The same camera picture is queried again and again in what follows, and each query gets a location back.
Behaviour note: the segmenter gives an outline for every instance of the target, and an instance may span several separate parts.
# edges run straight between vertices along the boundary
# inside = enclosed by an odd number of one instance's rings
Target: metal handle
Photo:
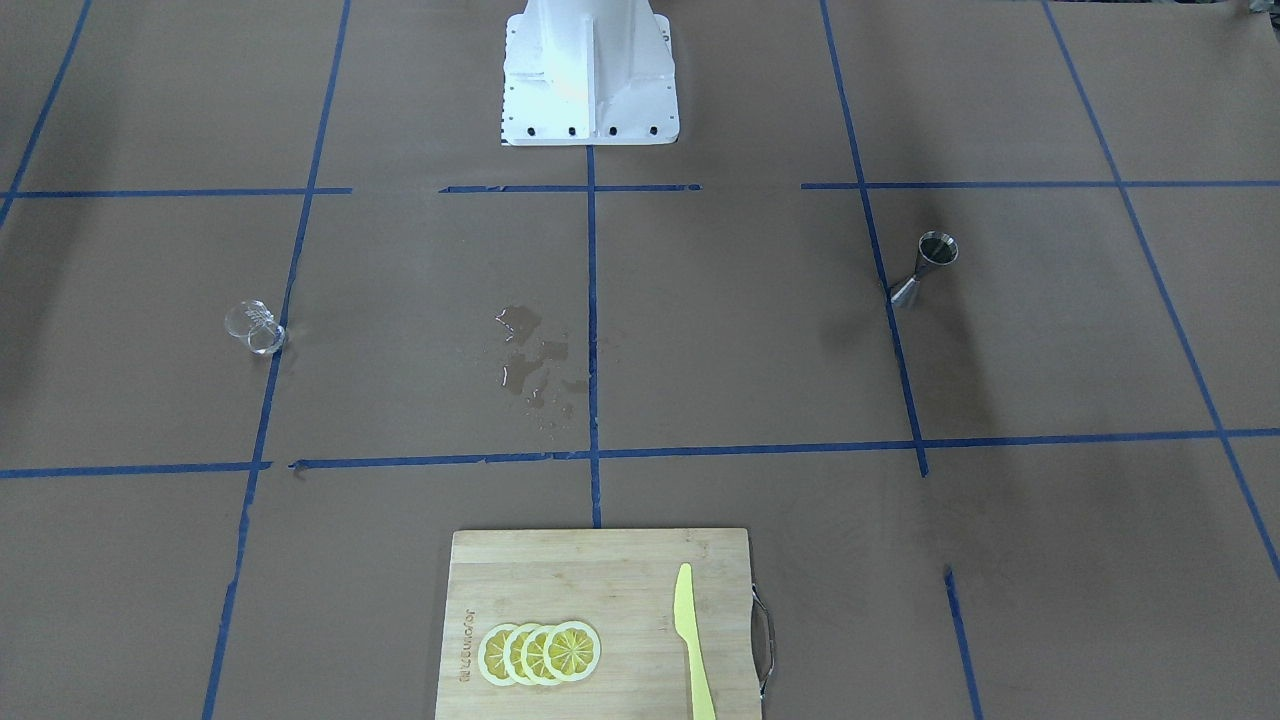
[[[773,639],[773,616],[769,615],[769,609],[765,607],[764,601],[760,600],[760,593],[758,592],[755,583],[751,583],[751,607],[753,610],[755,607],[759,607],[760,612],[764,614],[764,630],[767,633],[769,644],[769,667],[764,671],[764,676],[759,678],[760,701],[763,702],[764,689],[769,684],[769,678],[773,676],[773,669],[777,667],[777,661],[774,660],[776,659],[774,650],[777,647],[777,643]]]

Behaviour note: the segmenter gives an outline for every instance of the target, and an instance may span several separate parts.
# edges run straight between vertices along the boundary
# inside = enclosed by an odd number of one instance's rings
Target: yellow plastic knife
[[[716,720],[712,688],[703,667],[703,647],[698,642],[698,615],[694,612],[694,569],[689,562],[676,575],[676,633],[689,647],[689,684],[694,696],[694,720]]]

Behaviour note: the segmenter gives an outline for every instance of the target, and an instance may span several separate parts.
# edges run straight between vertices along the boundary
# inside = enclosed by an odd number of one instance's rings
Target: blue tape line
[[[440,191],[445,193],[477,193],[477,192],[586,192],[584,184],[451,184]]]
[[[274,195],[351,195],[351,187],[216,187],[189,190],[37,190],[18,192],[20,200],[60,200],[73,197],[256,197]]]
[[[911,424],[911,439],[915,441],[915,457],[920,464],[920,477],[928,477],[929,460],[924,452],[924,441],[920,434],[920,420],[915,413],[915,398],[911,393],[911,378],[906,370],[906,355],[902,352],[902,338],[897,331],[897,318],[893,314],[893,304],[888,300],[888,278],[884,274],[884,260],[881,256],[879,233],[876,232],[876,215],[872,213],[872,197],[867,191],[867,173],[863,172],[863,155],[858,149],[858,133],[854,132],[854,114],[849,109],[849,95],[845,91],[845,74],[840,69],[840,54],[836,51],[836,36],[831,29],[831,13],[827,9],[827,0],[819,0],[822,8],[822,24],[827,32],[827,50],[831,53],[831,69],[836,74],[836,90],[840,92],[840,108],[845,113],[845,131],[849,133],[849,150],[854,158],[854,172],[858,174],[858,192],[863,200],[863,214],[867,218],[867,233],[872,241],[872,255],[876,258],[876,274],[879,277],[881,287],[884,291],[884,315],[888,318],[890,334],[893,338],[893,355],[897,357],[897,373],[902,383],[902,400],[906,402],[906,418]]]
[[[1242,428],[1228,430],[1233,437],[1280,437],[1280,428]],[[1106,445],[1121,442],[1160,442],[1213,439],[1217,430],[1169,430],[1153,433],[1094,433],[1079,436],[1009,436],[925,439],[924,445],[933,448],[964,447],[1018,447],[1038,445]],[[863,441],[863,442],[819,442],[791,445],[722,445],[687,447],[631,447],[596,450],[604,460],[643,459],[643,457],[691,457],[724,455],[791,455],[806,452],[874,452],[915,450],[915,442],[909,439]],[[467,465],[477,462],[539,462],[547,460],[589,460],[590,450],[568,450],[557,452],[509,452],[475,455],[425,455],[403,457],[344,457],[308,460],[301,459],[289,465],[298,470],[320,470],[334,468],[396,468],[416,465]]]
[[[868,190],[1071,188],[1071,187],[1280,187],[1280,181],[973,181],[868,182]],[[800,190],[859,190],[856,182],[803,182]]]
[[[915,450],[915,443],[904,441],[883,442],[826,442],[796,445],[728,445],[705,447],[635,447],[626,450],[602,450],[600,457],[704,457],[719,455],[794,455],[805,452],[867,452],[876,450]]]
[[[335,468],[416,468],[425,465],[476,465],[498,462],[540,462],[544,460],[586,460],[588,450],[563,452],[506,452],[493,455],[425,455],[417,457],[351,457],[332,460],[294,460],[294,470],[328,470]]]
[[[1276,578],[1280,579],[1280,555],[1276,553],[1275,543],[1271,541],[1271,533],[1267,532],[1267,525],[1262,519],[1262,512],[1258,511],[1258,505],[1253,500],[1253,491],[1249,489],[1249,483],[1244,478],[1244,471],[1240,469],[1240,464],[1235,457],[1235,450],[1231,447],[1231,441],[1228,437],[1226,428],[1222,425],[1222,418],[1219,415],[1217,406],[1213,404],[1213,397],[1210,395],[1208,383],[1204,380],[1204,374],[1201,372],[1199,363],[1196,360],[1196,352],[1192,350],[1190,340],[1187,337],[1187,331],[1183,328],[1183,322],[1178,316],[1176,307],[1174,307],[1174,300],[1169,295],[1169,288],[1165,286],[1165,278],[1161,275],[1160,266],[1156,264],[1156,256],[1151,250],[1151,245],[1147,242],[1147,233],[1142,229],[1142,223],[1138,220],[1138,211],[1134,209],[1133,200],[1129,197],[1129,191],[1121,181],[1120,169],[1111,152],[1111,146],[1107,143],[1106,135],[1102,132],[1102,124],[1098,122],[1098,115],[1093,111],[1093,104],[1089,101],[1089,96],[1084,91],[1084,83],[1080,81],[1080,74],[1076,72],[1075,61],[1071,59],[1071,53],[1066,47],[1066,40],[1062,37],[1062,31],[1057,27],[1057,19],[1053,17],[1053,10],[1050,8],[1048,0],[1041,0],[1041,8],[1044,10],[1044,17],[1048,19],[1050,28],[1053,31],[1053,37],[1057,40],[1057,46],[1062,53],[1062,59],[1066,61],[1068,70],[1071,73],[1071,81],[1075,83],[1075,90],[1080,95],[1080,101],[1084,102],[1084,109],[1089,115],[1089,123],[1093,124],[1093,132],[1098,136],[1098,143],[1102,146],[1102,154],[1107,159],[1107,165],[1111,167],[1111,174],[1120,186],[1120,197],[1124,200],[1124,206],[1129,213],[1129,220],[1133,223],[1133,229],[1138,234],[1138,242],[1142,245],[1142,254],[1147,259],[1147,266],[1151,268],[1152,278],[1156,281],[1156,288],[1160,291],[1160,299],[1165,304],[1165,310],[1169,313],[1169,319],[1172,322],[1174,331],[1178,334],[1178,342],[1181,343],[1183,352],[1187,355],[1187,361],[1190,364],[1192,374],[1196,377],[1196,384],[1199,387],[1201,397],[1204,400],[1204,407],[1208,409],[1210,418],[1213,420],[1213,428],[1217,430],[1219,441],[1222,443],[1222,451],[1226,452],[1226,459],[1231,465],[1231,471],[1235,474],[1235,483],[1239,486],[1240,495],[1244,496],[1244,503],[1248,506],[1249,514],[1253,516],[1253,525],[1257,528],[1258,537],[1262,539],[1262,546],[1266,550],[1267,559],[1271,560],[1271,569]]]
[[[329,127],[329,110],[333,106],[334,91],[338,86],[338,68],[342,64],[342,50],[347,38],[347,20],[351,18],[351,0],[343,0],[342,18],[338,20],[338,40],[333,50],[333,64],[329,68],[329,83],[325,87],[324,104],[320,109],[320,127],[316,131],[315,149],[311,154],[311,170],[307,176],[307,192],[302,200],[302,213],[298,218],[298,232],[293,241],[293,256],[289,261],[289,275],[284,286],[284,301],[280,307],[280,324],[288,325],[289,300],[293,295],[293,283],[298,274],[298,259],[302,256],[302,245],[306,240],[307,223],[311,217],[311,200],[315,197],[316,178],[320,174],[320,158],[324,154],[324,140]],[[271,369],[266,375],[266,391],[262,393],[262,410],[259,418],[257,438],[253,445],[255,468],[248,473],[248,482],[244,487],[244,502],[241,506],[239,532],[236,541],[236,570],[232,582],[227,585],[227,594],[223,600],[223,614],[218,625],[218,642],[214,646],[214,660],[209,669],[209,687],[205,691],[205,706],[202,720],[212,720],[214,707],[218,702],[218,685],[221,680],[223,659],[227,656],[227,638],[230,632],[232,615],[236,609],[236,593],[239,588],[241,570],[244,562],[244,548],[248,542],[250,515],[248,510],[253,505],[253,496],[257,493],[259,469],[256,464],[262,460],[262,451],[266,446],[266,430],[271,421],[271,401],[275,397],[275,383],[280,375],[280,351],[271,356]]]
[[[63,54],[63,61],[58,65],[58,74],[54,76],[54,85],[49,88],[49,95],[45,96],[45,104],[40,108],[40,115],[36,117],[36,127],[31,129],[31,137],[27,138],[27,149],[23,150],[22,160],[18,163],[18,172],[13,174],[13,182],[9,183],[9,196],[5,197],[4,205],[0,205],[0,228],[4,227],[5,220],[9,218],[14,197],[18,190],[22,188],[22,178],[27,174],[27,168],[31,167],[31,158],[36,152],[36,143],[40,142],[40,133],[45,131],[45,123],[49,122],[49,111],[54,108],[58,91],[63,87],[63,78],[67,77],[67,68],[70,67],[72,56],[76,55],[76,46],[79,45],[79,37],[84,32],[84,20],[88,19],[88,9],[92,5],[93,0],[84,0],[84,5],[81,6],[81,14],[76,19],[76,29],[72,31],[70,42],[67,44],[67,53]]]
[[[868,190],[969,190],[969,188],[1069,188],[1115,187],[1114,181],[974,181],[974,182],[868,182]],[[800,190],[860,190],[856,182],[805,182]]]
[[[1123,181],[1123,187],[1280,187],[1274,181]]]
[[[1228,437],[1280,437],[1280,428],[1226,430]]]
[[[599,332],[599,311],[596,307],[595,296],[595,146],[586,146],[586,302],[588,302],[588,322],[586,322],[586,343],[588,343],[588,397],[590,405],[590,428],[591,428],[591,527],[603,528],[604,518],[600,510],[600,392],[599,392],[599,365],[596,363],[598,355],[598,332]]]
[[[599,184],[596,192],[698,192],[700,184]]]
[[[1012,447],[1029,445],[1102,445],[1110,442],[1158,442],[1170,439],[1213,439],[1217,430],[1170,430],[1157,433],[1098,433],[1080,436],[1014,436],[982,438],[941,438],[924,441],[925,447]]]
[[[982,700],[978,697],[978,679],[973,674],[973,659],[969,656],[969,637],[964,632],[964,615],[960,614],[960,597],[956,593],[956,578],[951,566],[943,578],[947,585],[947,603],[951,605],[951,625],[956,630],[956,644],[960,646],[960,664],[964,665],[964,682],[969,688],[969,706],[974,720],[982,720]]]
[[[108,475],[182,475],[187,473],[236,473],[270,468],[270,462],[188,462],[173,465],[97,465],[82,468],[23,468],[0,470],[0,480],[24,478],[97,478]]]
[[[451,184],[440,193],[475,195],[492,192],[696,192],[700,184]]]

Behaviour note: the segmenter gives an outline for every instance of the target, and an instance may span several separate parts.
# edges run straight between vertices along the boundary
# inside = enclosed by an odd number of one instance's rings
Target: liquid puddle
[[[516,341],[516,345],[525,345],[529,336],[534,334],[534,329],[543,322],[536,313],[524,305],[503,307],[494,320],[507,328],[506,342]]]
[[[550,370],[543,373],[543,379],[538,383],[538,387],[534,388],[534,392],[529,395],[527,400],[530,407],[541,407],[547,405],[547,380],[550,377],[552,377]]]
[[[525,357],[524,352],[513,352],[507,359],[507,364],[502,366],[502,387],[507,388],[511,395],[522,395],[525,380],[541,366],[541,359],[530,360]]]
[[[544,340],[541,351],[538,352],[538,356],[543,360],[556,360],[563,363],[564,360],[568,360],[568,343]]]

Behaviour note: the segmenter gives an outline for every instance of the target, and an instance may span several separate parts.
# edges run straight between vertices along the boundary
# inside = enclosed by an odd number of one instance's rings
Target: metal jigger
[[[888,301],[893,304],[893,307],[911,307],[920,291],[920,278],[936,268],[945,268],[955,263],[957,255],[960,255],[960,247],[956,245],[956,238],[940,231],[924,233],[915,251],[915,272],[911,273],[911,277],[890,288]]]

